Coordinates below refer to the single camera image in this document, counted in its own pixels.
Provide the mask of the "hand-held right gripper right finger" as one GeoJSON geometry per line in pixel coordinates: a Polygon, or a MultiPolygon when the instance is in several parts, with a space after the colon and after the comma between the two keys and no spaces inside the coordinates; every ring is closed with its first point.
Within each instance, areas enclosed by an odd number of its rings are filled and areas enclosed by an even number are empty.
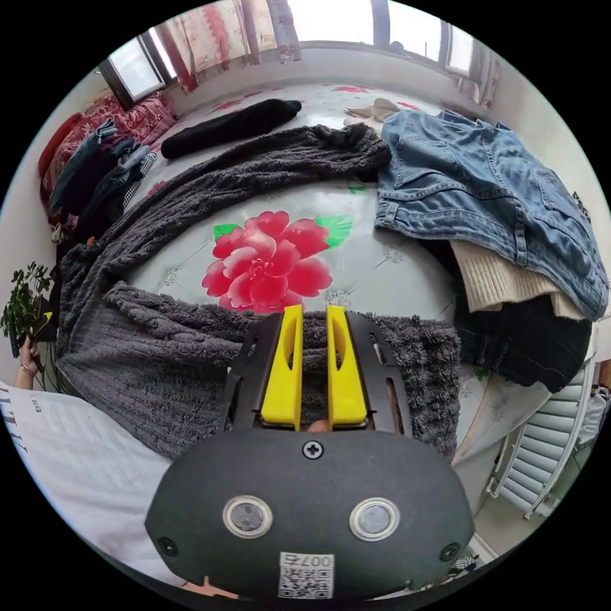
{"type": "Polygon", "coordinates": [[[360,428],[367,405],[347,312],[328,305],[326,314],[328,422],[330,428],[360,428]]]}

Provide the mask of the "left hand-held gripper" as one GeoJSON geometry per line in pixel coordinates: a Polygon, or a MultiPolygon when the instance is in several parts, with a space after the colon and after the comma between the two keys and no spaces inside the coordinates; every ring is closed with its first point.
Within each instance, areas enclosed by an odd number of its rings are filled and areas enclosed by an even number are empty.
{"type": "Polygon", "coordinates": [[[9,339],[14,358],[28,337],[33,343],[54,342],[57,336],[58,316],[44,297],[36,297],[24,305],[9,307],[9,339]]]}

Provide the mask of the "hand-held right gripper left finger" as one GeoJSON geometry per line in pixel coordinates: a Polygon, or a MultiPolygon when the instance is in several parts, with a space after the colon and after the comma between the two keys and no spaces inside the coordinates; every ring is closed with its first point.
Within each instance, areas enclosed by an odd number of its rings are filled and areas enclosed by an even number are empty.
{"type": "Polygon", "coordinates": [[[260,411],[266,426],[300,430],[303,323],[301,305],[284,309],[260,411]]]}

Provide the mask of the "person's right hand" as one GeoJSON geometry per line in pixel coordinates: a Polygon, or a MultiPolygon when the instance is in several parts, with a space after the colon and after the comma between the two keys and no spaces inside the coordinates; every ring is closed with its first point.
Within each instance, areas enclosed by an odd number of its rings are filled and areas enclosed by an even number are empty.
{"type": "Polygon", "coordinates": [[[221,596],[221,597],[231,598],[235,600],[239,599],[238,594],[231,593],[229,591],[213,586],[209,582],[209,579],[207,577],[204,578],[204,583],[201,586],[198,586],[197,584],[193,584],[191,582],[185,582],[182,588],[187,591],[191,591],[193,593],[201,594],[204,596],[210,596],[210,597],[221,596]]]}

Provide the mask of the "person's left hand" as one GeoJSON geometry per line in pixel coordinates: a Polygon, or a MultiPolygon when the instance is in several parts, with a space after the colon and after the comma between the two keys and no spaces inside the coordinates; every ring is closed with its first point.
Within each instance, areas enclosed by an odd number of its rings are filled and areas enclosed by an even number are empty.
{"type": "Polygon", "coordinates": [[[24,339],[19,356],[15,386],[23,390],[32,390],[39,371],[39,349],[29,337],[24,339]]]}

